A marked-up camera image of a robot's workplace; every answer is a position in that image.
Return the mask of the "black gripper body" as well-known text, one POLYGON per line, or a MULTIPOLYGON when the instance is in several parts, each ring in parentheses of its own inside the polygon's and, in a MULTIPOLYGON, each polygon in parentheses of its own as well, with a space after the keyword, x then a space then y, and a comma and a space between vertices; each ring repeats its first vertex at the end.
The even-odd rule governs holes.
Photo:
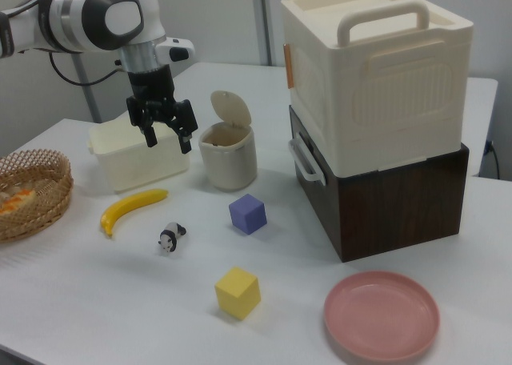
POLYGON ((128 73, 133 94, 127 99, 130 113, 187 113, 188 101, 174 99, 174 81, 169 66, 128 73))

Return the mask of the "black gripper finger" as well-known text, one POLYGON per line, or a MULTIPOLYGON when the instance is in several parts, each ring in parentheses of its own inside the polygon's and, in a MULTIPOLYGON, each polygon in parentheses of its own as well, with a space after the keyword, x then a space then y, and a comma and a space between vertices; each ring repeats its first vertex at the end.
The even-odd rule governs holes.
POLYGON ((153 115, 147 107, 147 102, 131 96, 126 100, 126 105, 131 125, 139 128, 148 147, 155 146, 158 140, 153 128, 153 115))
POLYGON ((183 154, 191 151, 190 140, 198 129, 193 108, 188 99, 181 102, 164 101, 162 107, 163 120, 178 136, 179 146, 183 154))

